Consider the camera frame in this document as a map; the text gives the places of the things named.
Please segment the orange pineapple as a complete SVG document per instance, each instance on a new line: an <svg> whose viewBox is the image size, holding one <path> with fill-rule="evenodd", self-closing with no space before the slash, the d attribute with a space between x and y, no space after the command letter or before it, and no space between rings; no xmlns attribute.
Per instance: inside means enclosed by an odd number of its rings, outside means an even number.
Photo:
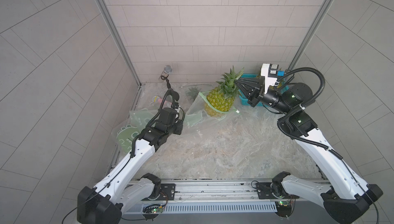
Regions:
<svg viewBox="0 0 394 224"><path fill-rule="evenodd" d="M280 81L278 84L275 85L275 88L280 88L283 85L283 81Z"/></svg>

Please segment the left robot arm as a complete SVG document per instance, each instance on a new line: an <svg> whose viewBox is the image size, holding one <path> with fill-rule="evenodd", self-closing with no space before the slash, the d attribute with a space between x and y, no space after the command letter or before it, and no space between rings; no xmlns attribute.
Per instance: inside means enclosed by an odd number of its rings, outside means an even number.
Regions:
<svg viewBox="0 0 394 224"><path fill-rule="evenodd" d="M78 195L76 224L117 224L123 215L145 198L160 193L160 180L154 175L142 177L129 186L143 164L172 134L180 135L185 113L182 108L161 108L132 141L131 150L120 163L93 188Z"/></svg>

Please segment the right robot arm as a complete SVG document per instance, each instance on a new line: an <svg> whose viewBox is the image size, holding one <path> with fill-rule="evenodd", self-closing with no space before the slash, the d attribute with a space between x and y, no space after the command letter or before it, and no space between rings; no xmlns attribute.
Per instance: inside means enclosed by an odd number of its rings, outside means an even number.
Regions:
<svg viewBox="0 0 394 224"><path fill-rule="evenodd" d="M329 185L321 185L282 172L272 179L273 196L301 197L324 208L336 222L352 224L376 204L383 191L376 184L368 184L351 169L325 139L317 123L304 111L325 88L325 78L321 74L318 78L320 86L315 93L303 83L295 83L281 93L279 83L282 78L266 86L264 76L259 79L239 78L235 85L252 107L263 103L282 115L277 121L278 129L300 145L329 180Z"/></svg>

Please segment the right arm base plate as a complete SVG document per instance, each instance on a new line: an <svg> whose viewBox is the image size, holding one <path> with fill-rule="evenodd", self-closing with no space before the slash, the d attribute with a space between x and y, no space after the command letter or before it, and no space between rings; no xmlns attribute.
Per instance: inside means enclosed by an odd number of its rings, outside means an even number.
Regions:
<svg viewBox="0 0 394 224"><path fill-rule="evenodd" d="M256 190L259 199L277 199L277 200L290 200L299 199L299 196L289 195L285 192L283 186L280 183L264 183L259 181L253 181L251 183L253 189Z"/></svg>

